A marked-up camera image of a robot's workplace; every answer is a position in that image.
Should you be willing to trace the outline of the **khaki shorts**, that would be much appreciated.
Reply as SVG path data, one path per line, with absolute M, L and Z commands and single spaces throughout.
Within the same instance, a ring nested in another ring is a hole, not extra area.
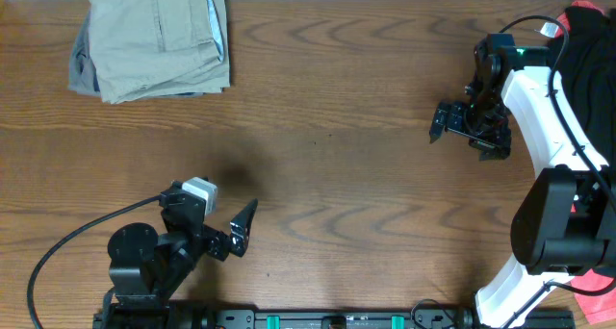
M 221 93 L 231 84 L 226 0 L 89 0 L 101 98 Z

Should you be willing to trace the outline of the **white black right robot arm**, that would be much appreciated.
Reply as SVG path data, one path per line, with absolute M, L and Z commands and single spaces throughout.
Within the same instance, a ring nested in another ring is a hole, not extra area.
M 483 160 L 511 151 L 515 119 L 533 163 L 535 181 L 511 223 L 512 255 L 475 293 L 476 328 L 521 328 L 555 288 L 586 296 L 574 277 L 592 271 L 615 276 L 615 173 L 585 136 L 548 64 L 546 47 L 520 47 L 510 34 L 490 34 L 474 50 L 469 102 L 442 102 L 429 136 L 468 139 Z

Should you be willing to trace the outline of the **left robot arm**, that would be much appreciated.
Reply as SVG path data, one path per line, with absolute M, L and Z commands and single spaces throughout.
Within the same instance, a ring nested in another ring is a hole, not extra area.
M 216 315 L 197 302 L 172 295 L 206 255 L 225 261 L 241 257 L 249 245 L 258 200 L 251 200 L 230 221 L 228 234 L 204 224 L 218 197 L 216 185 L 199 177 L 174 182 L 156 199 L 167 231 L 132 223 L 108 242 L 113 287 L 95 315 L 94 328 L 216 328 Z

